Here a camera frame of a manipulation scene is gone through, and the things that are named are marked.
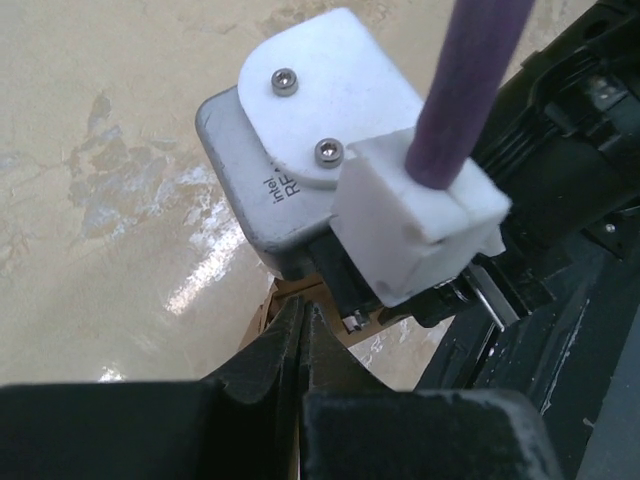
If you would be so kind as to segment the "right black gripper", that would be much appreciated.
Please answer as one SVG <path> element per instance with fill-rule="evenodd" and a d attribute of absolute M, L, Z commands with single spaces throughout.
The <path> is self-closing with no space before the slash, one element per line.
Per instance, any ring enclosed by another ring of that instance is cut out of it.
<path fill-rule="evenodd" d="M 574 479 L 639 323 L 638 3 L 599 1 L 532 54 L 474 153 L 513 200 L 505 251 L 380 320 L 449 320 L 415 390 L 520 393 Z"/>

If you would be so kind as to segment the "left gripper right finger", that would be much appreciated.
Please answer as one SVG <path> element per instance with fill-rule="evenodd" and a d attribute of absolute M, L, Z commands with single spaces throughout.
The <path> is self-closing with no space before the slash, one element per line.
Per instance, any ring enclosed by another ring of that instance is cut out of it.
<path fill-rule="evenodd" d="M 307 302 L 300 321 L 304 479 L 560 479 L 541 416 L 509 390 L 395 391 Z"/>

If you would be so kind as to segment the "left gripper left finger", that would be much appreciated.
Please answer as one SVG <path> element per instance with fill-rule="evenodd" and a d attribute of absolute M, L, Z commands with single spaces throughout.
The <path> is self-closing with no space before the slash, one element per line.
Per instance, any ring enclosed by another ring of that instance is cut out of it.
<path fill-rule="evenodd" d="M 199 380 L 1 390 L 5 479 L 285 479 L 304 302 Z"/>

